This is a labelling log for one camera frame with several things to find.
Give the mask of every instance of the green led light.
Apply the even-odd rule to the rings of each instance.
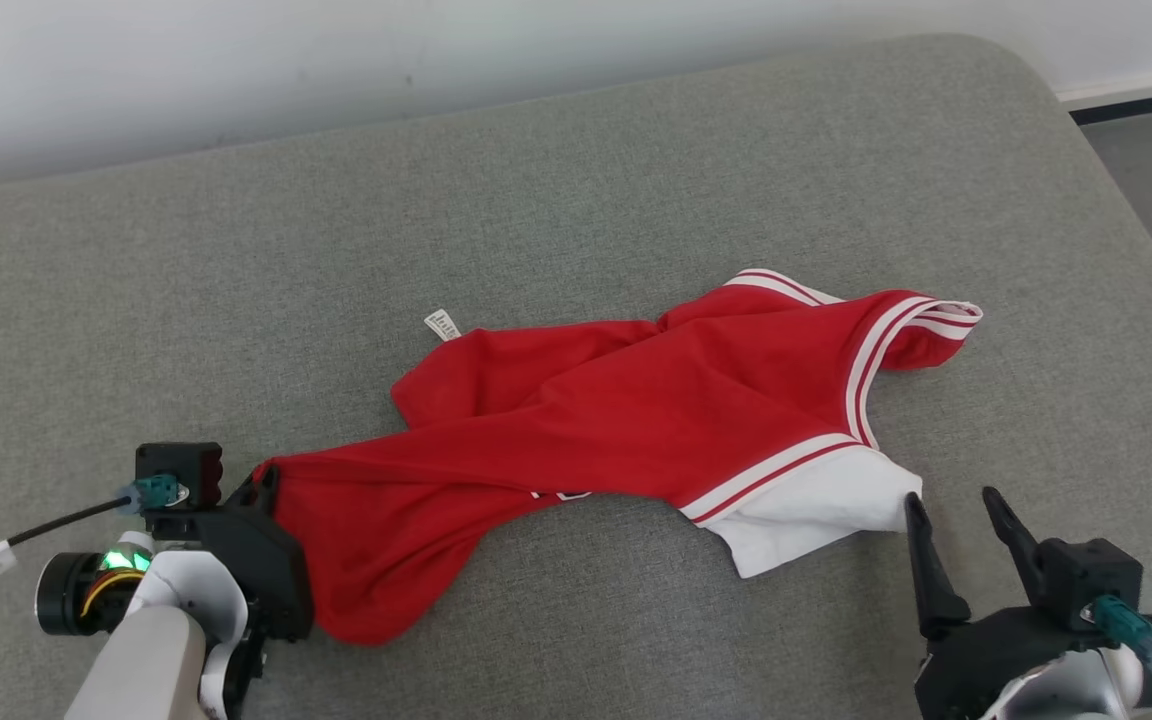
[[[132,561],[128,560],[122,552],[115,550],[105,553],[105,562],[103,562],[103,564],[105,564],[105,568],[108,569],[132,568]]]

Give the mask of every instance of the black baseboard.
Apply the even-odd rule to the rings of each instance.
[[[1102,105],[1100,108],[1075,109],[1069,114],[1069,118],[1074,118],[1074,122],[1079,126],[1087,126],[1102,123],[1105,120],[1132,118],[1134,115],[1146,115],[1149,113],[1152,113],[1152,97],[1147,97],[1144,100]]]

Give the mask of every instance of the white wall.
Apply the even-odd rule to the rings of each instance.
[[[1152,0],[0,0],[0,181],[929,31],[1152,94]]]

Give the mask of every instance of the yellow wire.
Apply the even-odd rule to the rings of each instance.
[[[122,582],[122,579],[141,579],[143,577],[145,577],[145,573],[141,573],[138,570],[119,571],[105,575],[105,577],[98,579],[94,588],[88,592],[88,600],[83,602],[83,611],[82,614],[78,614],[78,616],[86,617],[88,611],[92,609],[92,601],[96,600],[97,594],[100,594],[104,589],[113,585],[114,583]]]

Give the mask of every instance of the red jersey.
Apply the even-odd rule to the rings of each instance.
[[[346,642],[396,637],[490,529],[588,492],[669,502],[751,577],[904,525],[922,480],[878,450],[869,385],[943,363],[979,319],[965,302],[843,301],[745,270],[658,323],[475,331],[394,386],[408,432],[271,460],[275,520],[305,547],[317,620]]]

